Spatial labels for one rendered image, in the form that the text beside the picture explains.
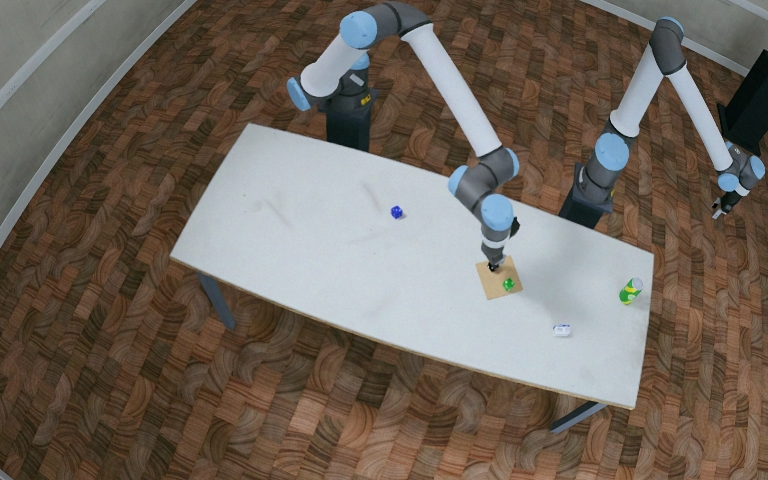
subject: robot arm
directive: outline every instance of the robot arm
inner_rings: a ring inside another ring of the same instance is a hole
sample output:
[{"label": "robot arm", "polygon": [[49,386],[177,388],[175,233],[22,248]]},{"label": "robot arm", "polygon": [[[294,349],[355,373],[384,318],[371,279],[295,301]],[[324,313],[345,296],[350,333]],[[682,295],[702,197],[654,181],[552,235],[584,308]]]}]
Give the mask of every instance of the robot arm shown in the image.
[{"label": "robot arm", "polygon": [[386,2],[353,12],[341,21],[340,33],[301,75],[288,80],[294,104],[308,110],[339,95],[340,81],[368,49],[391,35],[408,42],[432,78],[467,136],[480,163],[457,169],[449,179],[452,194],[480,221],[481,249],[495,270],[504,262],[506,242],[519,228],[512,204],[493,191],[517,175],[517,156],[504,148],[480,108],[464,77],[454,65],[433,31],[432,22],[415,7]]},{"label": "robot arm", "polygon": [[[764,172],[765,169],[761,170],[762,163],[756,157],[755,161],[740,161],[730,145],[723,143],[707,104],[686,66],[681,48],[683,37],[683,27],[677,20],[662,17],[656,22],[656,28],[630,81],[627,93],[622,98],[619,108],[611,112],[603,134],[598,139],[595,154],[582,170],[581,178],[575,182],[580,192],[589,201],[595,204],[610,201],[614,183],[619,172],[626,165],[628,149],[640,133],[640,121],[665,76],[675,87],[701,136],[718,173],[718,185],[729,192],[730,207],[735,205],[733,203],[735,197],[731,198],[733,197],[731,192],[738,193],[738,198],[741,198],[749,192],[757,180],[762,178],[763,174],[760,172]],[[606,144],[606,139],[615,140],[614,137],[625,143],[626,151],[621,148],[598,148],[600,143]]]}]

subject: green can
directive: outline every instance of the green can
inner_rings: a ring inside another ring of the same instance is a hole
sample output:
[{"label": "green can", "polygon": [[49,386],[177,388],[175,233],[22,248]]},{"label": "green can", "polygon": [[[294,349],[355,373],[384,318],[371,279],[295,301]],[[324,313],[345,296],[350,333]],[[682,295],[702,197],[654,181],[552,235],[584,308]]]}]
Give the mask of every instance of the green can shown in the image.
[{"label": "green can", "polygon": [[642,291],[643,281],[635,277],[619,292],[619,299],[624,305],[629,305]]}]

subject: wooden floor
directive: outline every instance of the wooden floor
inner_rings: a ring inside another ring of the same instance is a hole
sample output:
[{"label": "wooden floor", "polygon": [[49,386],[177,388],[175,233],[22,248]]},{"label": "wooden floor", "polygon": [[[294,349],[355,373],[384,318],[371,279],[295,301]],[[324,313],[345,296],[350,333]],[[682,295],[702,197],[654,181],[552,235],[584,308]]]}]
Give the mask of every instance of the wooden floor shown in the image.
[{"label": "wooden floor", "polygon": [[[768,189],[719,193],[667,80],[598,230],[656,256],[635,410],[377,345],[253,297],[225,331],[168,255],[248,122],[324,138],[285,88],[371,6],[200,1],[88,121],[0,250],[0,466],[17,479],[768,479]],[[577,0],[424,0],[521,175],[556,213],[650,32]],[[741,78],[686,51],[715,113]],[[410,47],[370,52],[371,150],[477,161]]]}]

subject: black pillar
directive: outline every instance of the black pillar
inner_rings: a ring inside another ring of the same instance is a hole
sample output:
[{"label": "black pillar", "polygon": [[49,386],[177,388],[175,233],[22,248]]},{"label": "black pillar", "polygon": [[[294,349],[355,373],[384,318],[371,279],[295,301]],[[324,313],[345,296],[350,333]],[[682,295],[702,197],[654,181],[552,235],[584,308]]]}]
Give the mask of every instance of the black pillar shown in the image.
[{"label": "black pillar", "polygon": [[337,112],[328,107],[327,102],[320,104],[320,111],[325,113],[326,140],[356,150],[368,151],[371,138],[371,110],[379,91],[371,89],[371,100],[366,105],[350,113]]},{"label": "black pillar", "polygon": [[768,132],[768,51],[757,57],[727,107],[717,104],[723,137],[760,156]]},{"label": "black pillar", "polygon": [[570,220],[573,223],[578,223],[581,226],[594,229],[604,213],[610,214],[613,211],[613,199],[611,199],[609,203],[603,205],[594,205],[584,198],[576,186],[582,168],[584,168],[584,165],[581,163],[577,162],[576,165],[574,165],[573,185],[571,186],[571,191],[568,192],[568,197],[566,197],[565,202],[563,202],[563,206],[557,216]]}]

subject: white tabletop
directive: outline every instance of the white tabletop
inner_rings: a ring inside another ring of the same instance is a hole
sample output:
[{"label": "white tabletop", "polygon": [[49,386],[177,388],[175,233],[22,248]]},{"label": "white tabletop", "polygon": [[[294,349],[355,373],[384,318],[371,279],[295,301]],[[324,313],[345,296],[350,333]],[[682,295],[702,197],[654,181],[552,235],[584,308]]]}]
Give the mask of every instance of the white tabletop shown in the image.
[{"label": "white tabletop", "polygon": [[[448,178],[248,125],[171,258],[270,302],[392,346],[634,408],[653,255],[512,201],[505,253],[523,291],[487,300],[480,223]],[[395,220],[399,205],[405,217]],[[631,305],[619,291],[640,277]],[[571,325],[570,337],[552,327]]]}]

